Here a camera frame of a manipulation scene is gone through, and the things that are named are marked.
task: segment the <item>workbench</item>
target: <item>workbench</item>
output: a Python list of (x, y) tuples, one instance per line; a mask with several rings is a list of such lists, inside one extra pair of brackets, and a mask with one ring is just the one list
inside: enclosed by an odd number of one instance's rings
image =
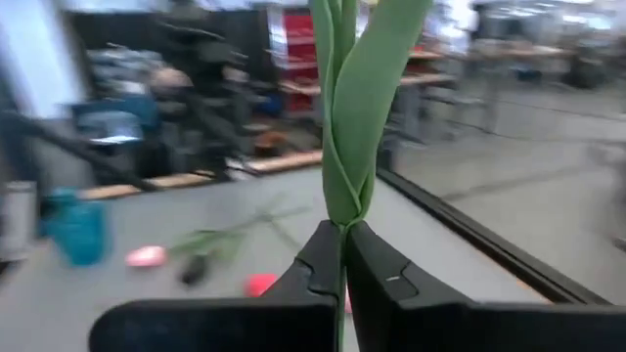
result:
[[(242, 296), (255, 273), (283, 273), (295, 249), (267, 226), (249, 231), (236, 257), (214, 263), (210, 277), (194, 288), (177, 277), (182, 262), (149, 270), (126, 267), (136, 248), (171, 245), (198, 229), (220, 229), (249, 220), (270, 199), (282, 201), (273, 212), (304, 207), (280, 220), (305, 243), (326, 215), (318, 168), (284, 172), (248, 181), (219, 183), (106, 200), (112, 250), (93, 267), (71, 268), (51, 241), (39, 243), (0, 285), (0, 351), (86, 352), (94, 321), (108, 309), (147, 298)], [(486, 255), (462, 240), (424, 210), (377, 181), (370, 226), (434, 277), (477, 301), (545, 302)], [(358, 351), (346, 319), (345, 351)]]

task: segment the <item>black table edge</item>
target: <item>black table edge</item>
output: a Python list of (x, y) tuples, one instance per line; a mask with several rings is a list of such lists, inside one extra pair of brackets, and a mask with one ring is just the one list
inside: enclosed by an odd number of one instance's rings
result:
[(555, 303), (611, 304), (397, 173), (379, 168), (377, 176), (547, 299)]

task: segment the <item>gray floor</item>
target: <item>gray floor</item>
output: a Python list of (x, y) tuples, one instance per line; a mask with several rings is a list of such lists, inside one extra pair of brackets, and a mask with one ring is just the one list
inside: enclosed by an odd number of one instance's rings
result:
[[(618, 90), (509, 82), (500, 98), (496, 132), (507, 138), (464, 127), (454, 142), (405, 145), (398, 171), (578, 283), (626, 304), (626, 252), (612, 240), (626, 238), (626, 115), (619, 113)], [(451, 112), (434, 110), (444, 126)], [(465, 122), (479, 125), (482, 116), (471, 111)]]

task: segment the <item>white wall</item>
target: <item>white wall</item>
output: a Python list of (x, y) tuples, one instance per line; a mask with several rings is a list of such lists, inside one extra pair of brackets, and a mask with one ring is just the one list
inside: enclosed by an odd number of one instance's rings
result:
[(25, 113), (54, 118), (83, 99), (51, 0), (0, 1), (0, 55)]

